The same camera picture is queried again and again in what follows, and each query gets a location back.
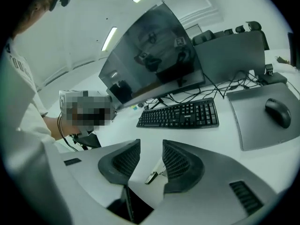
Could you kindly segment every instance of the ceiling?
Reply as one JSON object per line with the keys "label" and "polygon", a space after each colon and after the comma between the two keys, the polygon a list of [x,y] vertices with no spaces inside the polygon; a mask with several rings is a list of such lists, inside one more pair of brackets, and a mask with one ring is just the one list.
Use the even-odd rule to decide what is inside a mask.
{"label": "ceiling", "polygon": [[[208,0],[163,0],[185,28],[212,8]],[[15,39],[20,55],[30,65],[37,88],[86,63],[106,58],[127,29],[161,0],[71,0],[57,5]],[[117,27],[107,51],[103,43]]]}

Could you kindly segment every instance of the computer mouse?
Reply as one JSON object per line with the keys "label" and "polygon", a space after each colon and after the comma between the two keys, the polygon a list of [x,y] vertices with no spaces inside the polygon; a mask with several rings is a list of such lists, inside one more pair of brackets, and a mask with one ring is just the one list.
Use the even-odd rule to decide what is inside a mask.
{"label": "computer mouse", "polygon": [[269,98],[266,102],[266,112],[283,128],[291,124],[291,112],[282,102]]}

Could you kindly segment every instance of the monitor screen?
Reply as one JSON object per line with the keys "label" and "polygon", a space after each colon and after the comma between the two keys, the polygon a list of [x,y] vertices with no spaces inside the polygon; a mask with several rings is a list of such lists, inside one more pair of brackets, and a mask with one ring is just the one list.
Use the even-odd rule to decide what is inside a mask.
{"label": "monitor screen", "polygon": [[147,11],[128,29],[99,78],[124,106],[204,83],[192,42],[164,3]]}

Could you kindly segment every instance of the gray mouse pad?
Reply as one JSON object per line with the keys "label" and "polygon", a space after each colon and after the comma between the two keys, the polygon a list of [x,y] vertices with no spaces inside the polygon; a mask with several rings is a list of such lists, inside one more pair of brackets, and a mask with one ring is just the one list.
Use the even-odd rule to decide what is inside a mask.
{"label": "gray mouse pad", "polygon": [[[300,135],[300,101],[283,83],[227,94],[238,124],[241,149],[244,151],[284,143]],[[283,128],[265,111],[269,98],[284,103],[292,121]]]}

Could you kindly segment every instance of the desk surface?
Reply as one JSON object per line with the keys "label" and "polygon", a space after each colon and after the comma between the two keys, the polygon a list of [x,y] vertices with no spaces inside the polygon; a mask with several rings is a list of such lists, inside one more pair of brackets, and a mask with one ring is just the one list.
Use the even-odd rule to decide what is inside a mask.
{"label": "desk surface", "polygon": [[[282,69],[280,71],[300,91],[300,73],[291,72],[289,67],[287,67],[286,73],[282,72]],[[295,89],[291,86],[289,88],[299,98],[299,94]],[[181,93],[174,98],[180,101],[187,96],[188,94]],[[204,94],[197,96],[194,101],[201,99],[203,96]],[[166,99],[165,102],[167,105],[174,104],[174,102]],[[187,143],[230,156],[263,179],[277,193],[288,188],[299,168],[300,137],[264,149],[242,151],[238,127],[228,98],[222,99],[217,94],[215,105],[220,122],[220,126],[216,128],[190,130],[137,128],[136,124],[143,112],[143,108],[138,110],[127,108],[120,111],[109,126],[101,127],[96,134],[102,146],[109,146],[136,138],[141,140],[141,159],[130,178],[130,183],[133,185],[131,189],[152,207],[155,207],[161,201],[163,185],[166,181],[158,182],[160,184],[159,191],[157,191],[159,195],[154,196],[155,198],[151,197],[150,194],[144,194],[147,186],[149,186],[145,185],[144,182],[162,156],[163,139]]]}

